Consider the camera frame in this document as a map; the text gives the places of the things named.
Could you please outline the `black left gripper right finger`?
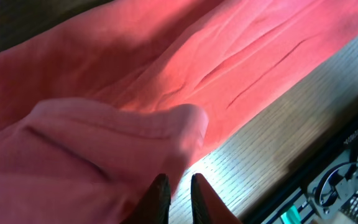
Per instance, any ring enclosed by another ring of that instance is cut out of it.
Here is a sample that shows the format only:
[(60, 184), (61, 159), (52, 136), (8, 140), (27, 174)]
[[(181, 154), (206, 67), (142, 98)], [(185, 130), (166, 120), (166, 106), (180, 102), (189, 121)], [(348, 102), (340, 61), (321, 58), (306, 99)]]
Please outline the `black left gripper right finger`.
[(191, 178), (191, 208), (194, 224), (242, 223), (200, 173)]

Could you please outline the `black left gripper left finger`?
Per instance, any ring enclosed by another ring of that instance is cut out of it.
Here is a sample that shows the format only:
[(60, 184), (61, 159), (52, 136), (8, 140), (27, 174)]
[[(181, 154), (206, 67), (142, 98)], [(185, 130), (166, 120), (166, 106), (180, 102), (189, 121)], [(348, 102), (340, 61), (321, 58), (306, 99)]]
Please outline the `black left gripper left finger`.
[(132, 213), (122, 224), (168, 224), (171, 189), (166, 174), (156, 176)]

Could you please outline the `red printed t-shirt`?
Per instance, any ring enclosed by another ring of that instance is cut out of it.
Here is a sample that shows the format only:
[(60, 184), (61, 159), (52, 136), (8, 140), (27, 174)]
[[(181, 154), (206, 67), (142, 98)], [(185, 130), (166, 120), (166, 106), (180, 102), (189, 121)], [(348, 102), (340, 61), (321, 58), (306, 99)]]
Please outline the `red printed t-shirt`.
[(121, 223), (358, 36), (358, 1), (112, 1), (0, 51), (0, 223)]

